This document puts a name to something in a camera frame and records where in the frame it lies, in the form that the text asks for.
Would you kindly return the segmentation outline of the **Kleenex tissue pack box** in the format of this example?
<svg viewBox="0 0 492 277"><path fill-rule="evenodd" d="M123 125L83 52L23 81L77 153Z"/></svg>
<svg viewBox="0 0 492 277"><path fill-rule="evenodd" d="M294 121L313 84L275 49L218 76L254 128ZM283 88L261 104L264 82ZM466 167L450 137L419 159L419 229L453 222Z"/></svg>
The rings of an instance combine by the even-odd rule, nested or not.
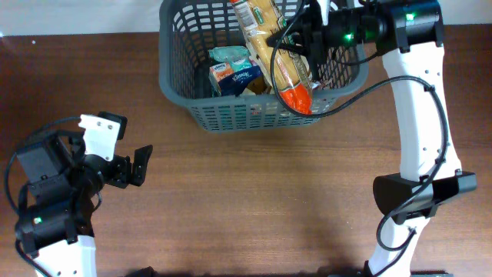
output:
<svg viewBox="0 0 492 277"><path fill-rule="evenodd" d="M222 62L209 68L213 96L239 96L258 78L263 78L259 65L250 58Z"/></svg>

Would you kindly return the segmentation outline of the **beige pouch white contents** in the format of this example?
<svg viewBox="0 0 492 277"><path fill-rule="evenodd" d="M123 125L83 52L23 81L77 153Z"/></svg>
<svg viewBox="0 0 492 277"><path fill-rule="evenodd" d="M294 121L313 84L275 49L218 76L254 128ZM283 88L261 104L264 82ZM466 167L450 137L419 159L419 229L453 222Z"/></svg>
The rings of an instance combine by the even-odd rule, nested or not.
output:
<svg viewBox="0 0 492 277"><path fill-rule="evenodd" d="M310 83L311 89L312 90L319 89L320 86L321 86L321 83L319 81L313 80L313 75L312 75L311 68L310 68L310 66L308 64L307 59L304 56L301 55L301 61L303 62L304 67L306 69L307 79L308 79L308 81Z"/></svg>

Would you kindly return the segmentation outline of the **light teal snack wrapper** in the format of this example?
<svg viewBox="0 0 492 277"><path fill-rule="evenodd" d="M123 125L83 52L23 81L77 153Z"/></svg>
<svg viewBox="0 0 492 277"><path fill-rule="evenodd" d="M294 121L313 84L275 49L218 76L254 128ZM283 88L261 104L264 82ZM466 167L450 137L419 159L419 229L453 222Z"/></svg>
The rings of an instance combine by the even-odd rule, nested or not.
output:
<svg viewBox="0 0 492 277"><path fill-rule="evenodd" d="M251 55L246 47L240 45L215 47L208 54L216 62L234 62Z"/></svg>

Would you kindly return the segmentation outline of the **grey plastic basket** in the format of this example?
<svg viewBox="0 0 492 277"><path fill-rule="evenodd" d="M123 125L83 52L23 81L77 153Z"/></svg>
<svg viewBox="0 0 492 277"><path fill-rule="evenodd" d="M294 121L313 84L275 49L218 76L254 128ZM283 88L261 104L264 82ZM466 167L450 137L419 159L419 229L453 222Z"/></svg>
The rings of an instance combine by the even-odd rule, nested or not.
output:
<svg viewBox="0 0 492 277"><path fill-rule="evenodd" d="M292 115L276 96L212 97L208 50L244 45L239 22L226 0L163 1L159 10L159 85L209 132L311 125L319 118ZM367 79L368 63L347 66L331 59L318 67L324 89L314 91L313 113L326 112L338 98L356 92Z"/></svg>

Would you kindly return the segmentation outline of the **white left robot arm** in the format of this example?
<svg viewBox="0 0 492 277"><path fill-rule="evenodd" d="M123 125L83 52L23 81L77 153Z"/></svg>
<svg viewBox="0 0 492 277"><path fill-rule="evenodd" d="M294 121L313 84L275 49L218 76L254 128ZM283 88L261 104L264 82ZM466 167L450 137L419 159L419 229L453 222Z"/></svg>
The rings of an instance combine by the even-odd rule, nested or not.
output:
<svg viewBox="0 0 492 277"><path fill-rule="evenodd" d="M92 199L105 185L142 185L152 151L147 145L133 158L116 155L110 162L97 155L76 158L60 142L18 152L28 183L19 196L15 234L40 276L97 274Z"/></svg>

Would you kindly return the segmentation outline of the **San Remo spaghetti packet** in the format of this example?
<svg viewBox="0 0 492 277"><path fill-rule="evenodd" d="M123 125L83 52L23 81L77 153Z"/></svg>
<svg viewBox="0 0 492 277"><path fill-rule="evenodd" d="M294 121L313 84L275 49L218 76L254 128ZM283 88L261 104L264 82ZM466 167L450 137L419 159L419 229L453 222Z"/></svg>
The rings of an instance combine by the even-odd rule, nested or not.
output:
<svg viewBox="0 0 492 277"><path fill-rule="evenodd" d="M283 31L287 21L272 0L230 0L243 31L247 47L268 82L277 88L285 104L301 114L310 115L311 82L300 55L287 50L274 50L267 39Z"/></svg>

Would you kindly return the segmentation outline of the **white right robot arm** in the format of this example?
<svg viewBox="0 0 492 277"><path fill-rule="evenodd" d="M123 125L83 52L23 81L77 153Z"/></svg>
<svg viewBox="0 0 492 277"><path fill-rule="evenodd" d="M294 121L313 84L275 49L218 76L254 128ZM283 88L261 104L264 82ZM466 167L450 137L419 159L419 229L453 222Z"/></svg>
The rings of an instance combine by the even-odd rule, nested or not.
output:
<svg viewBox="0 0 492 277"><path fill-rule="evenodd" d="M435 0L362 1L331 11L303 2L267 44L317 68L330 48L375 44L394 93L401 140L398 173L373 182L382 219L365 276L408 276L417 241L438 208L477 187L450 135L443 83L444 24Z"/></svg>

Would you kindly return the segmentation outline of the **beige pouch chocolate contents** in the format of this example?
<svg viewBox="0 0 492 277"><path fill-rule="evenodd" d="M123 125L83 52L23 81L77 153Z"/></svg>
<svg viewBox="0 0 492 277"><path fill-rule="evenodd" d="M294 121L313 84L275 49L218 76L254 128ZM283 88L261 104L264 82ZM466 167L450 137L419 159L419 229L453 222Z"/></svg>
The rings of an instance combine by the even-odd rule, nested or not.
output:
<svg viewBox="0 0 492 277"><path fill-rule="evenodd" d="M270 95L272 93L271 85L263 76L259 76L247 85L241 96Z"/></svg>

